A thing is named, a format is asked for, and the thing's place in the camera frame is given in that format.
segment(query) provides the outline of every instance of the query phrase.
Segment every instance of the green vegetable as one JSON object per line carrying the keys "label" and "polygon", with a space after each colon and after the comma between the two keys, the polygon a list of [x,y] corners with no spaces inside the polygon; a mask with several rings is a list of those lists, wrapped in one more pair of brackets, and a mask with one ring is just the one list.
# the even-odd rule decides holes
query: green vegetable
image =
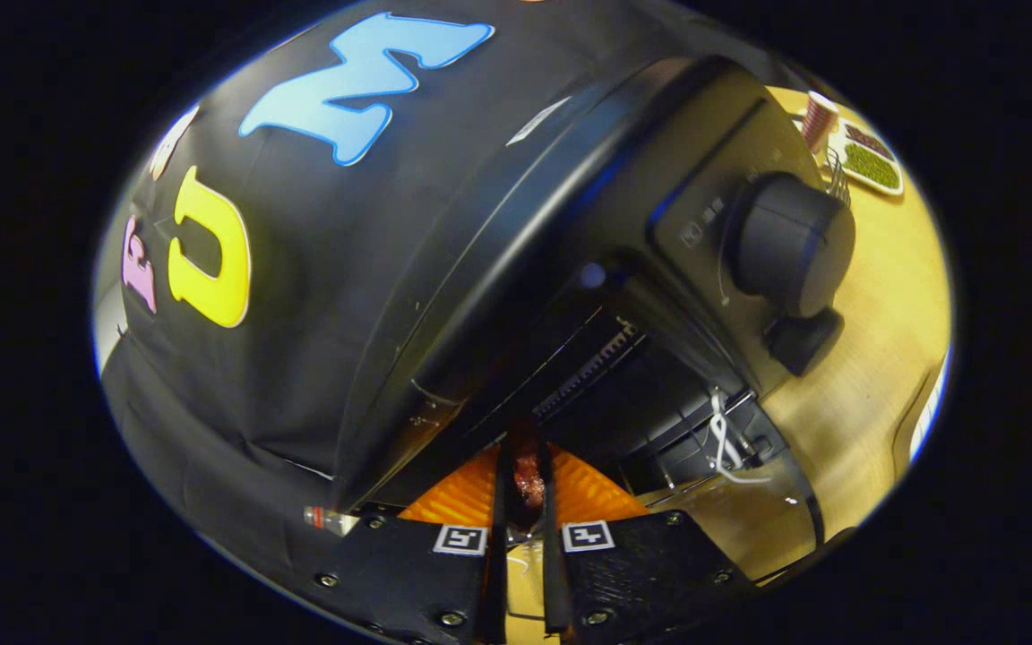
{"label": "green vegetable", "polygon": [[898,188],[898,172],[894,171],[894,166],[858,143],[846,144],[846,163],[843,165],[846,170],[876,181],[883,187]]}

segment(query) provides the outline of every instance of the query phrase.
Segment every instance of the black knob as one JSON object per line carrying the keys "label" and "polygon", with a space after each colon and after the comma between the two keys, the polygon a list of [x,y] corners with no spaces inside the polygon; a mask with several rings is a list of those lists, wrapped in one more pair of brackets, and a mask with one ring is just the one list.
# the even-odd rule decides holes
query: black knob
{"label": "black knob", "polygon": [[787,316],[831,307],[854,249],[854,218],[842,200],[777,173],[750,187],[729,240],[735,285]]}
{"label": "black knob", "polygon": [[802,377],[828,354],[843,333],[843,317],[834,309],[811,318],[785,317],[767,331],[771,356],[796,377]]}

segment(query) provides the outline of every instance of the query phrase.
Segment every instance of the white plate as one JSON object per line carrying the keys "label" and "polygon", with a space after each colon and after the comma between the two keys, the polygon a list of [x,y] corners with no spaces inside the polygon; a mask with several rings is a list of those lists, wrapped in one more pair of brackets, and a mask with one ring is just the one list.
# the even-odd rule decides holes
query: white plate
{"label": "white plate", "polygon": [[[799,110],[796,114],[805,116],[806,110]],[[883,185],[878,184],[877,181],[871,180],[869,179],[869,176],[859,174],[858,172],[849,170],[849,168],[846,167],[846,144],[854,143],[854,141],[852,141],[851,138],[849,138],[849,136],[846,135],[845,124],[847,123],[851,124],[851,126],[859,128],[861,131],[863,131],[864,134],[869,134],[874,138],[879,139],[879,141],[881,141],[881,136],[878,136],[878,134],[875,133],[873,130],[871,130],[871,128],[863,126],[863,124],[860,123],[848,122],[846,121],[846,119],[838,118],[838,126],[835,127],[834,130],[831,130],[831,134],[828,135],[827,146],[829,150],[834,151],[835,154],[838,155],[839,162],[842,162],[843,164],[843,172],[845,172],[846,175],[849,176],[849,179],[859,181],[859,183],[866,184],[868,187],[871,187],[875,189],[875,191],[878,191],[880,193],[885,193],[888,195],[902,195],[902,191],[904,191],[905,189],[904,184],[902,184],[902,168],[900,167],[900,165],[898,165],[897,162],[893,162],[892,160],[884,158],[884,156],[881,156],[878,153],[872,151],[871,148],[858,143],[861,148],[863,148],[863,150],[871,153],[871,155],[876,156],[876,158],[883,160],[885,163],[892,165],[894,171],[898,174],[897,188],[883,187]],[[796,121],[795,126],[798,127],[799,130],[802,130],[803,121],[801,119],[799,121]],[[894,155],[894,151],[890,150],[889,146],[886,146],[886,150],[890,151],[890,154]]]}

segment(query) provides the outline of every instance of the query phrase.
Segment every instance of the screw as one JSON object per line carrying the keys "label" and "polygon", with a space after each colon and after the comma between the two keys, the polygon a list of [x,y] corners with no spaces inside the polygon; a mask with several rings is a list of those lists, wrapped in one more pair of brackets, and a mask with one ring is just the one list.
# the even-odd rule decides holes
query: screw
{"label": "screw", "polygon": [[584,617],[584,624],[603,624],[611,617],[608,612],[591,612]]}
{"label": "screw", "polygon": [[459,627],[464,624],[464,616],[448,612],[441,615],[441,624],[447,627]]}

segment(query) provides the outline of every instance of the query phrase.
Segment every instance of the pink letter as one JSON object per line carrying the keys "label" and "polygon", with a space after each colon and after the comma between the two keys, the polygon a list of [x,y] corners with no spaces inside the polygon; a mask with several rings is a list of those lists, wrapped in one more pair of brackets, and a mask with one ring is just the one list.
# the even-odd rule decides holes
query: pink letter
{"label": "pink letter", "polygon": [[138,291],[146,299],[146,304],[157,314],[157,301],[154,299],[154,268],[146,259],[146,248],[142,241],[134,236],[134,217],[126,223],[126,240],[122,246],[122,282],[130,289]]}

